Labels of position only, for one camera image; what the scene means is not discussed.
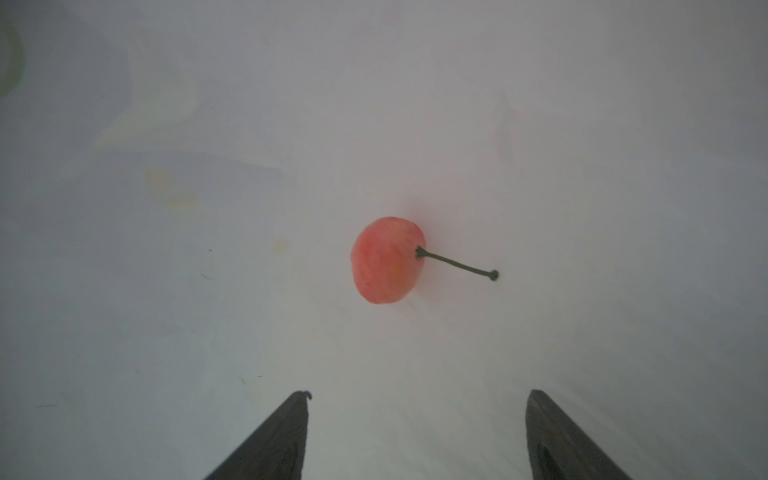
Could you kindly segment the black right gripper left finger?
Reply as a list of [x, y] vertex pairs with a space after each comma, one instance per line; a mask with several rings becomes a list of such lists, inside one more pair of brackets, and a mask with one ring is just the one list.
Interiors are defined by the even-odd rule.
[[293, 392], [206, 479], [300, 480], [311, 399], [309, 391]]

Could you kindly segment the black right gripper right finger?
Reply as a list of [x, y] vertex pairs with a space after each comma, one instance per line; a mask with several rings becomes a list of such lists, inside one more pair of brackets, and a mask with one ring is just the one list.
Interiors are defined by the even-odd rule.
[[525, 425], [534, 480], [631, 480], [544, 391], [530, 392]]

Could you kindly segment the pink fake cherry with stem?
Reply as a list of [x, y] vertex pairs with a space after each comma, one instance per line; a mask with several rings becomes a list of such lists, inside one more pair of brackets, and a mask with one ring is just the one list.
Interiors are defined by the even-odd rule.
[[366, 301], [393, 304], [406, 297], [419, 280], [425, 261], [433, 259], [496, 281], [497, 270], [482, 270], [432, 253], [414, 222], [400, 217], [373, 221], [358, 235], [350, 254], [355, 287]]

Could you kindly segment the white lemon-print plastic bag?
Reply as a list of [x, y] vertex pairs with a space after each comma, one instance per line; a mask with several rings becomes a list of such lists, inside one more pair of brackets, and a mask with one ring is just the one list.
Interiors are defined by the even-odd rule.
[[[433, 259], [372, 304], [383, 217]], [[5, 1], [1, 475], [767, 475], [763, 1]]]

